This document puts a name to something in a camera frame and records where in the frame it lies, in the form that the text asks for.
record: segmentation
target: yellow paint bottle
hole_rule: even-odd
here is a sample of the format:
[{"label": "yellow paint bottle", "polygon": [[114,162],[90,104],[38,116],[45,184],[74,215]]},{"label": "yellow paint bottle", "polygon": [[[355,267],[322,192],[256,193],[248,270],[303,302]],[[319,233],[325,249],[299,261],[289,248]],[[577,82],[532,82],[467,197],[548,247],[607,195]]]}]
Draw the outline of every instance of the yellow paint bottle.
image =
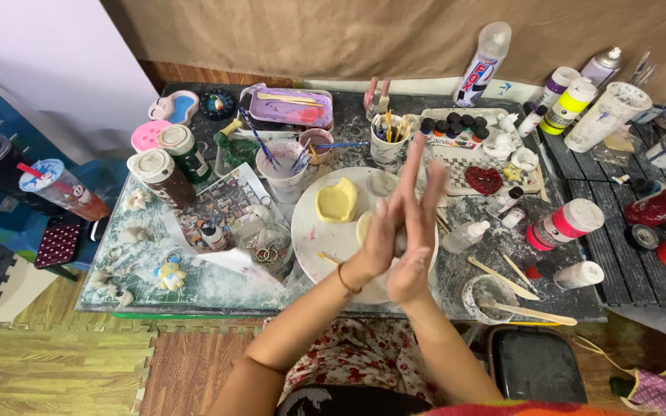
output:
[{"label": "yellow paint bottle", "polygon": [[548,134],[558,135],[569,123],[587,107],[598,95],[598,89],[587,78],[577,78],[570,82],[560,99],[546,113],[539,128]]}]

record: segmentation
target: red heart tray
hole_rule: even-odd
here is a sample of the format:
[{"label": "red heart tray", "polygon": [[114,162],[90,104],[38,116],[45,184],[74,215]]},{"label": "red heart tray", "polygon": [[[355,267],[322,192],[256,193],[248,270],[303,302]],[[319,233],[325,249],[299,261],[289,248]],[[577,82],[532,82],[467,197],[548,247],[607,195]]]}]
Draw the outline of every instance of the red heart tray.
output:
[{"label": "red heart tray", "polygon": [[469,186],[483,195],[492,195],[503,187],[503,179],[494,167],[482,169],[477,166],[469,166],[464,171],[464,178]]}]

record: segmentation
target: checkered board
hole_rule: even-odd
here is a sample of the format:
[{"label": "checkered board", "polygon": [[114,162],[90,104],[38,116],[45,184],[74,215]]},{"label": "checkered board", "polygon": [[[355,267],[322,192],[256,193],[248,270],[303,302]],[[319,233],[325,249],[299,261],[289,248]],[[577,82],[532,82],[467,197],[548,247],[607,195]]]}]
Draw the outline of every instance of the checkered board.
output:
[{"label": "checkered board", "polygon": [[503,179],[503,187],[498,192],[507,191],[515,186],[523,188],[525,193],[537,193],[541,190],[541,186],[537,180],[538,175],[536,171],[520,173],[520,181],[509,181],[503,174],[503,169],[510,163],[507,161],[497,161],[485,155],[481,149],[467,150],[467,149],[452,149],[444,146],[433,146],[434,156],[443,161],[446,167],[451,169],[451,177],[449,183],[446,185],[446,194],[448,195],[479,195],[474,188],[472,188],[464,177],[464,171],[469,166],[477,166],[482,169],[490,169],[494,167],[500,173]]}]

